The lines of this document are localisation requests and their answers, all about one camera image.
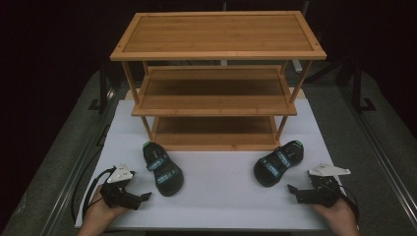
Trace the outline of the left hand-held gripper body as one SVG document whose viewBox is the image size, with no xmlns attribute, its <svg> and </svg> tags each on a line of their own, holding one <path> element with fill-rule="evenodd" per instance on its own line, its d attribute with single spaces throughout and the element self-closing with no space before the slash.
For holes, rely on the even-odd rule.
<svg viewBox="0 0 417 236">
<path fill-rule="evenodd" d="M 124 207 L 137 210 L 145 200 L 126 191 L 126 186 L 135 175 L 124 162 L 111 169 L 110 176 L 104 181 L 100 193 L 109 207 Z"/>
</svg>

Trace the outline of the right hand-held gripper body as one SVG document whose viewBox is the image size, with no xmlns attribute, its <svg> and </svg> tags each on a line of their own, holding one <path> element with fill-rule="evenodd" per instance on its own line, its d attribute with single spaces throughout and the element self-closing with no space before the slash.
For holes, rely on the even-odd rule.
<svg viewBox="0 0 417 236">
<path fill-rule="evenodd" d="M 342 196 L 336 176 L 349 175 L 351 171 L 347 168 L 336 167 L 327 163 L 320 163 L 313 169 L 307 171 L 311 190 L 294 189 L 294 196 L 299 204 L 321 205 L 332 207 Z"/>
</svg>

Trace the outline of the black sandal with green heel tab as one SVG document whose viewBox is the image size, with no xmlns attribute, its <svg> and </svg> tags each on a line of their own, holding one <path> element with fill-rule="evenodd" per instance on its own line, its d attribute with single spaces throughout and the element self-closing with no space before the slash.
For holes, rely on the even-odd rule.
<svg viewBox="0 0 417 236">
<path fill-rule="evenodd" d="M 147 170 L 153 173 L 155 186 L 164 197 L 173 196 L 181 190 L 184 184 L 183 171 L 162 146 L 146 142 L 143 155 Z"/>
<path fill-rule="evenodd" d="M 291 141 L 273 152 L 260 158 L 254 166 L 254 174 L 258 182 L 264 187 L 277 184 L 284 173 L 304 158 L 304 147 L 299 141 Z"/>
</svg>

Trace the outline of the three-tier wooden shoe rack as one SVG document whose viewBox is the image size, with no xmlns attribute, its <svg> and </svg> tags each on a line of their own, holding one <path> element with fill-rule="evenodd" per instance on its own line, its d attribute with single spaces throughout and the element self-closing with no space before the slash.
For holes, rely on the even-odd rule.
<svg viewBox="0 0 417 236">
<path fill-rule="evenodd" d="M 168 150 L 269 150 L 297 113 L 291 60 L 327 55 L 298 11 L 138 13 L 110 55 L 131 85 L 133 115 Z"/>
</svg>

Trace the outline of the person's left hand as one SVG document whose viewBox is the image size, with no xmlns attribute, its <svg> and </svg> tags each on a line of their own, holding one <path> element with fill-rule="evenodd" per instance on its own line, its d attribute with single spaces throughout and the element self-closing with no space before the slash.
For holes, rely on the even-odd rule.
<svg viewBox="0 0 417 236">
<path fill-rule="evenodd" d="M 106 229 L 113 220 L 128 211 L 127 208 L 121 206 L 108 206 L 101 198 L 100 190 L 101 185 L 96 188 L 96 191 L 91 200 L 91 206 L 86 212 L 82 227 Z"/>
</svg>

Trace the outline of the person's right hand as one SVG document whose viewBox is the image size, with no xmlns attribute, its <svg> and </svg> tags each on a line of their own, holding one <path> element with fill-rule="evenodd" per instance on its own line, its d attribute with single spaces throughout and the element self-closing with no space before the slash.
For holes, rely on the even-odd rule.
<svg viewBox="0 0 417 236">
<path fill-rule="evenodd" d="M 311 208 L 327 221 L 330 229 L 353 226 L 357 227 L 354 212 L 350 208 L 349 204 L 343 199 L 338 199 L 331 207 L 311 205 Z"/>
</svg>

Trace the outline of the white foam board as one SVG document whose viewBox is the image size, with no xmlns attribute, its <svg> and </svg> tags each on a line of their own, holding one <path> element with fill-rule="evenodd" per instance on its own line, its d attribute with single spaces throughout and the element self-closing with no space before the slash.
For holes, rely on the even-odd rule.
<svg viewBox="0 0 417 236">
<path fill-rule="evenodd" d="M 164 197 L 146 168 L 143 145 L 148 136 L 139 118 L 132 116 L 133 101 L 118 103 L 104 148 L 94 172 L 124 163 L 135 171 L 127 186 L 134 195 L 150 198 L 136 210 L 113 221 L 117 230 L 318 231 L 323 219 L 288 191 L 310 188 L 308 170 L 331 158 L 307 99 L 297 100 L 298 114 L 288 119 L 283 143 L 304 146 L 302 162 L 287 170 L 281 181 L 263 187 L 253 168 L 262 151 L 172 151 L 171 159 L 183 170 L 185 182 L 172 197 Z"/>
</svg>

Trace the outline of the tan board under rack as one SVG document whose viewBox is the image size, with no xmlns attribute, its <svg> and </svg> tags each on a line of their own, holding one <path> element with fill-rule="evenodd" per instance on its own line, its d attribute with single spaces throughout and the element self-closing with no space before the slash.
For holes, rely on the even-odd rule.
<svg viewBox="0 0 417 236">
<path fill-rule="evenodd" d="M 140 88 L 136 88 L 136 92 L 137 92 L 137 94 L 139 95 L 139 93 L 140 93 L 140 91 L 141 91 L 141 89 Z M 292 94 L 293 93 L 293 91 L 294 91 L 294 88 L 289 88 L 289 91 L 290 91 L 290 93 Z M 306 97 L 306 94 L 303 92 L 303 90 L 300 88 L 299 90 L 298 90 L 298 93 L 297 93 L 297 96 L 296 96 L 296 99 L 306 99 L 307 97 Z M 131 91 L 131 90 L 129 90 L 127 93 L 126 93 L 126 96 L 125 96 L 125 98 L 124 98 L 125 100 L 134 100 L 134 97 L 133 97 L 133 92 Z"/>
</svg>

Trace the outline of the black metal stand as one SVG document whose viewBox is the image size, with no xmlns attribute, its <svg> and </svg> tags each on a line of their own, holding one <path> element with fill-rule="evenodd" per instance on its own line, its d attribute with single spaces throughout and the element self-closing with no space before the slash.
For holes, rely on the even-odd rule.
<svg viewBox="0 0 417 236">
<path fill-rule="evenodd" d="M 353 63 L 352 103 L 355 110 L 362 114 L 365 111 L 376 111 L 376 107 L 370 98 L 361 97 L 362 69 L 358 61 Z"/>
<path fill-rule="evenodd" d="M 109 76 L 109 64 L 103 63 L 98 70 L 98 98 L 95 98 L 89 105 L 89 110 L 96 110 L 99 114 L 102 114 L 108 104 L 108 76 Z"/>
</svg>

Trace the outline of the metal table rail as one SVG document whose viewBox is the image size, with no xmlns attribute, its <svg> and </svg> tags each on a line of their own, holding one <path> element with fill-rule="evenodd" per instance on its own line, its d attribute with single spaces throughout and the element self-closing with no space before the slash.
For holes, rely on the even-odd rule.
<svg viewBox="0 0 417 236">
<path fill-rule="evenodd" d="M 370 90 L 361 98 L 359 108 L 353 105 L 351 91 L 342 88 L 340 92 L 352 108 L 402 210 L 417 232 L 417 140 L 378 91 Z"/>
<path fill-rule="evenodd" d="M 111 123 L 117 91 L 105 91 L 97 83 L 85 86 L 47 156 L 38 179 L 27 192 L 34 207 L 34 236 L 73 236 L 75 220 L 89 187 Z"/>
</svg>

